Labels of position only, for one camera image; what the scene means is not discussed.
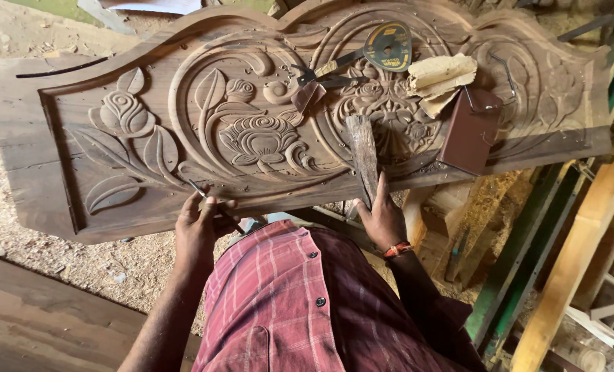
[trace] workshop floor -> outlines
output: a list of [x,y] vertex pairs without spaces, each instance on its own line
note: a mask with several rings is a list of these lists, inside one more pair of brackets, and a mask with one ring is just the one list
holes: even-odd
[[[555,11],[538,19],[546,28],[559,34],[589,21],[592,18],[589,4],[595,2],[598,0],[578,1],[583,5],[583,13],[577,13],[575,17],[567,11]],[[129,18],[129,24],[138,31],[138,37],[98,29],[0,0],[0,58],[41,56],[53,51],[100,56],[119,54],[175,19],[158,13],[152,16],[130,14]],[[590,40],[594,38],[598,35],[590,33],[578,43],[582,48],[592,48]],[[227,241],[218,241],[217,256],[226,248]],[[173,232],[141,236],[127,243],[113,241],[85,246],[21,227],[0,157],[1,258],[132,309],[148,312],[170,272],[173,247]],[[391,285],[394,284],[392,274],[382,264],[374,262],[373,266]],[[441,290],[446,295],[473,303],[482,283],[466,291],[456,287],[441,287]],[[200,312],[193,327],[197,334],[201,334],[202,320],[203,313]],[[576,324],[566,328],[573,329],[566,331],[567,334],[576,334],[577,339],[597,346],[593,336]],[[608,361],[614,363],[614,354],[609,348],[602,349],[600,345],[599,349],[607,353]],[[614,371],[613,366],[609,365],[608,370]]]

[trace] sandpaper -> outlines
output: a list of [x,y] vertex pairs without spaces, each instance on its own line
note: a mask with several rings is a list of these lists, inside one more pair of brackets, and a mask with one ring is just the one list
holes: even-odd
[[[461,90],[437,160],[463,172],[481,175],[495,142],[502,99],[482,89],[468,90],[474,112],[465,90]],[[495,108],[485,110],[487,106]]]

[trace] carved wooden panel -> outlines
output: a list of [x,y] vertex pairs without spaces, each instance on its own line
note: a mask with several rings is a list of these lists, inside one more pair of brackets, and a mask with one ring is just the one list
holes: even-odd
[[406,73],[362,58],[339,73],[369,82],[329,89],[304,115],[291,104],[290,64],[318,67],[393,19],[411,29],[413,61],[471,55],[474,85],[505,102],[487,173],[609,151],[605,51],[576,51],[523,13],[308,0],[275,20],[213,7],[101,62],[0,60],[0,148],[20,222],[88,243],[169,230],[188,178],[238,199],[243,215],[351,199],[350,114],[370,117],[393,189],[469,177],[434,161],[451,110],[426,116]]

